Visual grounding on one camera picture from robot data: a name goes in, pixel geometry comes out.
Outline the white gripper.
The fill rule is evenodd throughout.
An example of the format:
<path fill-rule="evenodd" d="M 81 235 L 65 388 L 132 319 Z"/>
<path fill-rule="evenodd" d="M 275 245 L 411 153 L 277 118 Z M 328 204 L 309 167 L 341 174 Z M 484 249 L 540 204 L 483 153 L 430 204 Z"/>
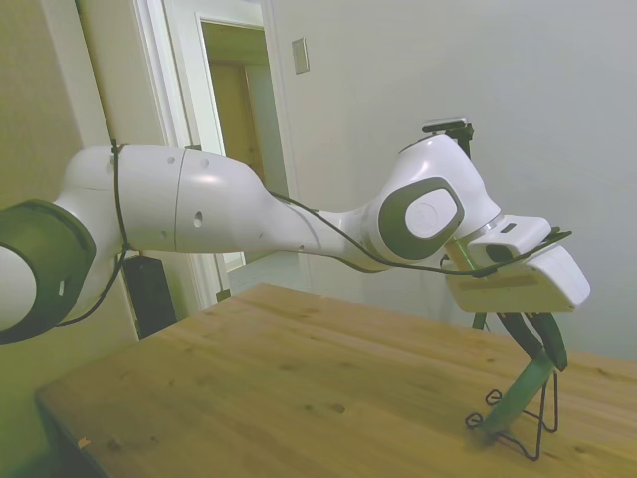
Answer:
<path fill-rule="evenodd" d="M 565 248 L 550 247 L 484 278 L 449 276 L 446 282 L 462 310 L 500 312 L 501 323 L 531 359 L 542 344 L 521 313 L 533 313 L 532 325 L 548 357 L 557 370 L 565 371 L 566 347 L 552 313 L 571 312 L 590 294 L 586 277 Z"/>

